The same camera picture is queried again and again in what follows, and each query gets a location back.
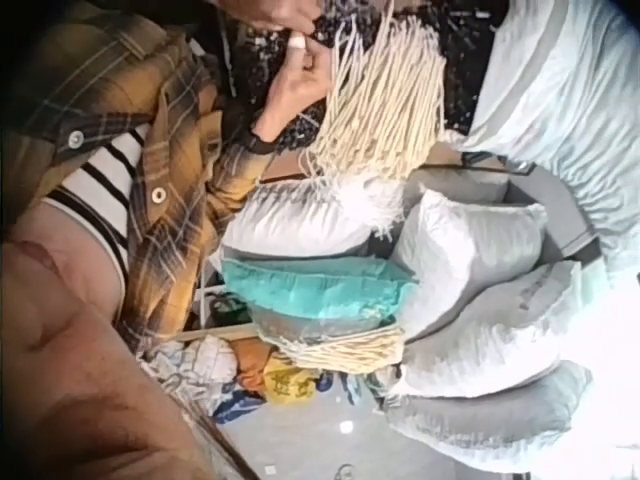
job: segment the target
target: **yellow plaid shirt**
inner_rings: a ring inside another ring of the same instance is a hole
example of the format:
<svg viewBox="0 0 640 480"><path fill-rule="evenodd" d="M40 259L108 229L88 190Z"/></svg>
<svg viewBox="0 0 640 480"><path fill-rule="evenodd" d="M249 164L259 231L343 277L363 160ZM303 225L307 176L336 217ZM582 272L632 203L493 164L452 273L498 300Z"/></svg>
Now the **yellow plaid shirt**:
<svg viewBox="0 0 640 480"><path fill-rule="evenodd" d="M222 145L212 75L184 34L140 16L74 5L15 80L2 128L3 234L94 151L149 123L114 326L133 351L182 330L204 258L272 156ZM77 131L84 141L71 148ZM160 204L151 199L158 187L167 192Z"/></svg>

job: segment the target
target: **bandage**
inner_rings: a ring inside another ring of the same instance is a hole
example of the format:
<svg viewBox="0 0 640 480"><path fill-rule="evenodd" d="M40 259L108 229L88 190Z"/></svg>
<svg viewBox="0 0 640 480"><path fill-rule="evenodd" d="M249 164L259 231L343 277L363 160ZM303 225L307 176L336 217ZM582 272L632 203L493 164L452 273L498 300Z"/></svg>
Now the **bandage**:
<svg viewBox="0 0 640 480"><path fill-rule="evenodd" d="M302 50L306 50L307 41L301 33L292 33L289 37L289 43L287 46L289 48L300 48Z"/></svg>

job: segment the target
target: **floor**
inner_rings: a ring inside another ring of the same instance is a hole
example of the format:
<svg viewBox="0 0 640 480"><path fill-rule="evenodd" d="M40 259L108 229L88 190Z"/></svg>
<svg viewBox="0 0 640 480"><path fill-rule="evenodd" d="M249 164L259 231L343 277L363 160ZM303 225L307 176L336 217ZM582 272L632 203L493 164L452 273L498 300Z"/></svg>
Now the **floor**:
<svg viewBox="0 0 640 480"><path fill-rule="evenodd" d="M353 465L351 480L455 478L452 460L391 430L374 407L369 395L350 405L334 384L308 404L268 404L224 431L265 480L332 480L345 464Z"/></svg>

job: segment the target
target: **black and white striped shirt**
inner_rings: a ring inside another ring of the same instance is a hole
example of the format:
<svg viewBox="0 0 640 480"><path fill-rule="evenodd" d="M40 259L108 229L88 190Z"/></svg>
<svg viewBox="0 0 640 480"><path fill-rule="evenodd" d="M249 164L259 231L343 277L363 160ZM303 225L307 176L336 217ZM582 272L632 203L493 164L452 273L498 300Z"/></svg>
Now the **black and white striped shirt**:
<svg viewBox="0 0 640 480"><path fill-rule="evenodd" d="M87 229L113 261L124 296L129 270L129 194L149 125L141 125L100 148L43 201Z"/></svg>

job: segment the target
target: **stack of sacks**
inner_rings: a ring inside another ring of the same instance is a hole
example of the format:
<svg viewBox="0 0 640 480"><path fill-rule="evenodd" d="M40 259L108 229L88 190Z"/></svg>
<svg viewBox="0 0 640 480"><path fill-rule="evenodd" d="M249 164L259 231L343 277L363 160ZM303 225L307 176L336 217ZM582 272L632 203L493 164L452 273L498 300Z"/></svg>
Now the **stack of sacks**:
<svg viewBox="0 0 640 480"><path fill-rule="evenodd" d="M563 361L525 387L471 399L387 399L384 410L395 430L472 468L525 473L558 458L581 431L591 384L587 369Z"/></svg>
<svg viewBox="0 0 640 480"><path fill-rule="evenodd" d="M408 345L390 425L474 468L529 471L571 430L590 373L561 362L580 265L534 266L545 215L427 190L392 259L414 272L396 318Z"/></svg>
<svg viewBox="0 0 640 480"><path fill-rule="evenodd" d="M371 373L402 358L401 330L389 323L415 285L388 260L227 258L222 274L260 337L300 366Z"/></svg>
<svg viewBox="0 0 640 480"><path fill-rule="evenodd" d="M406 340L447 325L485 288L529 272L545 219L540 205L462 204L427 190L391 256L420 282L397 315Z"/></svg>

